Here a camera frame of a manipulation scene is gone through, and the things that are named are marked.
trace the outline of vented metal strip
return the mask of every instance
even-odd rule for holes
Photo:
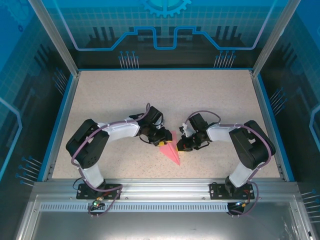
[[[103,212],[110,203],[95,212]],[[41,212],[87,212],[88,202],[42,202]],[[116,202],[110,212],[228,212],[226,202]]]

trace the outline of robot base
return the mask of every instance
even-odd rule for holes
[[[211,200],[247,200],[248,195],[244,192],[248,190],[250,193],[250,200],[255,199],[254,189],[251,184],[245,184],[242,187],[237,188],[237,191],[230,196],[229,192],[225,188],[225,183],[213,182],[209,184],[209,192]]]
[[[121,186],[121,184],[106,184],[104,186],[104,189],[112,189]],[[117,190],[108,192],[106,195],[104,195],[104,192],[96,192],[92,190],[87,184],[81,183],[78,186],[78,191],[76,193],[76,199],[79,200],[95,200],[98,197],[101,197],[103,195],[104,200],[113,200],[115,199],[117,195]]]

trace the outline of glass panel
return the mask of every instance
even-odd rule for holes
[[[287,0],[45,0],[79,68],[251,68]]]
[[[11,240],[37,179],[70,72],[27,0],[2,0],[0,6],[0,233],[1,239]],[[22,161],[29,156],[39,163]]]

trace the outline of aluminum frame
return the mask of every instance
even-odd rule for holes
[[[61,119],[53,139],[53,144],[48,156],[47,163],[45,166],[42,166],[42,167],[45,167],[44,174],[42,177],[39,177],[40,179],[38,179],[38,181],[47,180],[47,177],[50,173],[51,166],[54,165],[57,160],[62,138],[64,136],[66,125],[68,122],[69,113],[70,113],[72,103],[76,94],[79,78],[80,78],[80,73],[77,76],[73,76],[71,80],[70,88],[69,89],[67,88],[68,92],[66,91],[64,93],[64,94],[67,94],[67,96],[66,96],[65,105],[63,107],[63,111],[61,114]]]
[[[54,46],[56,47],[57,51],[59,52],[62,60],[66,64],[67,68],[69,69],[70,73],[73,76],[77,77],[79,73],[78,67],[75,61],[73,60],[69,50],[67,49],[67,46],[65,45],[62,37],[60,36],[59,31],[56,25],[54,24],[53,20],[51,19],[43,2],[41,0],[28,0],[28,1],[32,6],[35,14],[39,18],[40,22],[42,23],[47,34],[49,35]]]
[[[270,56],[272,50],[276,46],[279,38],[283,34],[287,24],[289,23],[292,15],[295,13],[301,0],[288,0],[286,6],[284,7],[279,19],[277,20],[268,40],[266,41],[260,55],[258,56],[252,71],[253,76],[256,78],[260,73],[261,69],[265,65],[268,57]]]
[[[283,175],[283,178],[285,181],[290,181],[289,175],[288,175],[288,171],[284,162],[284,157],[282,155],[282,151],[280,150],[280,146],[279,146],[279,142],[276,136],[276,132],[275,129],[273,127],[272,124],[272,120],[268,111],[268,107],[267,107],[267,103],[266,103],[266,99],[264,98],[264,94],[263,94],[263,90],[262,90],[262,86],[258,80],[258,76],[254,76],[253,74],[251,74],[251,79],[252,79],[252,84],[256,93],[256,97],[260,106],[260,110],[262,113],[262,117],[264,120],[264,124],[265,124],[265,128],[266,131],[268,133],[268,136],[270,138],[270,140],[274,143],[275,146],[275,155],[274,158],[277,162],[277,164],[280,165],[281,171],[280,174]]]
[[[223,178],[108,179],[107,182],[123,184],[123,192],[117,203],[140,203],[148,206],[150,203],[175,203],[181,205],[194,203],[195,205],[200,205],[203,203],[231,202],[230,200],[210,200],[209,184],[212,182],[224,183]],[[305,218],[306,210],[297,183],[270,178],[257,178],[255,182],[259,187],[260,202],[290,204],[292,221],[297,226],[300,239],[309,240],[310,223]],[[32,238],[42,203],[68,203],[75,205],[90,203],[90,200],[77,200],[75,198],[76,191],[72,188],[73,183],[74,179],[36,182],[16,239],[29,240]]]

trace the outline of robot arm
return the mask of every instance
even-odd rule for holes
[[[250,132],[247,127],[258,133],[270,148],[271,155],[276,153],[275,146],[259,125],[250,120],[240,127],[237,124],[224,125],[218,122],[208,124],[198,113],[189,118],[193,130],[182,125],[182,139],[177,143],[178,151],[192,151],[207,147],[211,142],[223,141],[233,143],[240,163],[225,180],[225,188],[232,195],[244,186],[251,176],[258,171],[269,158],[268,149],[261,139]]]
[[[90,142],[75,157],[86,182],[92,187],[105,189],[105,180],[98,167],[98,160],[105,146],[112,141],[145,135],[148,143],[154,146],[162,142],[172,141],[172,135],[163,125],[163,114],[151,106],[148,113],[141,118],[141,114],[131,115],[124,121],[111,123],[109,127],[99,131]],[[71,156],[79,149],[80,145],[97,129],[108,123],[96,123],[92,119],[84,121],[76,133],[66,144],[66,149]]]

